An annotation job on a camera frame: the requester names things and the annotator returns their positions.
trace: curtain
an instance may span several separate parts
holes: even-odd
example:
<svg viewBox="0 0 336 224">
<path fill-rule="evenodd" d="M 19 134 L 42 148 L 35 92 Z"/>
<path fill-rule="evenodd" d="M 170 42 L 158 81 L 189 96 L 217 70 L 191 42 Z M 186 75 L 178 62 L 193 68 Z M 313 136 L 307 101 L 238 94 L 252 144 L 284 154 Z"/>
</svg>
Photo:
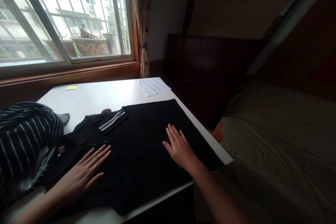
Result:
<svg viewBox="0 0 336 224">
<path fill-rule="evenodd" d="M 140 49 L 140 78 L 149 78 L 149 58 L 147 49 L 149 7 L 151 0 L 135 0 L 134 9 L 136 22 L 138 23 L 138 33 L 141 43 Z"/>
</svg>

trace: potted plant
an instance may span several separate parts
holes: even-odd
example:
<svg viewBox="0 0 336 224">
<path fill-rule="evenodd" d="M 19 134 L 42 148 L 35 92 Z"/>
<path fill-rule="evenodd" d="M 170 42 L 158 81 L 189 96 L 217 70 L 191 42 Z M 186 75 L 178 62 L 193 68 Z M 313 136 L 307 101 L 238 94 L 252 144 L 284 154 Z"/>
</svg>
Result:
<svg viewBox="0 0 336 224">
<path fill-rule="evenodd" d="M 43 40 L 43 41 L 49 46 L 49 48 L 52 50 L 57 59 L 63 59 L 55 43 L 52 40 Z M 73 45 L 74 42 L 72 40 L 61 40 L 61 42 L 64 46 L 64 49 L 68 53 L 69 57 L 77 58 L 77 53 Z"/>
<path fill-rule="evenodd" d="M 80 29 L 80 37 L 71 37 L 75 42 L 79 52 L 83 56 L 99 56 L 107 54 L 106 38 L 97 38 L 96 35 L 88 33 L 84 29 L 85 25 Z"/>
</svg>

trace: orange object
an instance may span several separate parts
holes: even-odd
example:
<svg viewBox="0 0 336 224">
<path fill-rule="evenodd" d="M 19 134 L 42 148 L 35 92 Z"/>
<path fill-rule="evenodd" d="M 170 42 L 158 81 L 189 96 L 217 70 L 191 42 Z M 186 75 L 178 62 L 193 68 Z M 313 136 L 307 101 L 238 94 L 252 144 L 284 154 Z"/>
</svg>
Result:
<svg viewBox="0 0 336 224">
<path fill-rule="evenodd" d="M 223 122 L 222 120 L 219 121 L 219 123 L 217 124 L 215 130 L 212 133 L 212 136 L 216 139 L 217 142 L 221 142 L 224 139 L 223 133 L 222 133 L 222 127 L 223 127 Z"/>
</svg>

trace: black polo shirt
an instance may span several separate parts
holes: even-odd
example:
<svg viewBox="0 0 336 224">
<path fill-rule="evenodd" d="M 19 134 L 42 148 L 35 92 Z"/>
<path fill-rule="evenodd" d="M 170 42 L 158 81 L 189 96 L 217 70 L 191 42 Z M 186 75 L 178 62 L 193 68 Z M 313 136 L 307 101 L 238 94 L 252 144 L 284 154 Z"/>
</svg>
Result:
<svg viewBox="0 0 336 224">
<path fill-rule="evenodd" d="M 182 130 L 197 157 L 209 170 L 224 164 L 196 129 L 176 100 L 159 101 L 122 108 L 123 115 L 109 132 L 102 125 L 120 111 L 90 115 L 72 133 L 64 135 L 58 152 L 50 160 L 50 169 L 42 184 L 49 190 L 88 150 L 111 145 L 111 154 L 97 171 L 105 176 L 86 195 L 63 209 L 57 217 L 72 215 L 97 206 L 112 207 L 119 215 L 191 181 L 187 172 L 169 156 L 162 141 L 169 142 L 166 127 L 170 123 Z"/>
</svg>

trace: hand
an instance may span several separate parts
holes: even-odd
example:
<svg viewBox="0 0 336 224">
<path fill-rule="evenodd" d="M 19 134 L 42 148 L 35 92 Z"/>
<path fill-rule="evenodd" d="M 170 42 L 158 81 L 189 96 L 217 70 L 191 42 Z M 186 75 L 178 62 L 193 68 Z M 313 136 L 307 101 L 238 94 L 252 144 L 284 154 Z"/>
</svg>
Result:
<svg viewBox="0 0 336 224">
<path fill-rule="evenodd" d="M 111 153 L 111 146 L 105 147 L 106 145 L 103 145 L 91 155 L 94 151 L 92 148 L 47 194 L 63 207 L 79 199 L 104 176 L 104 173 L 99 173 L 92 178 Z"/>
<path fill-rule="evenodd" d="M 200 160 L 196 157 L 182 130 L 179 134 L 174 125 L 168 124 L 166 131 L 171 145 L 166 141 L 163 141 L 162 144 L 166 147 L 171 158 L 190 173 L 200 163 Z"/>
</svg>

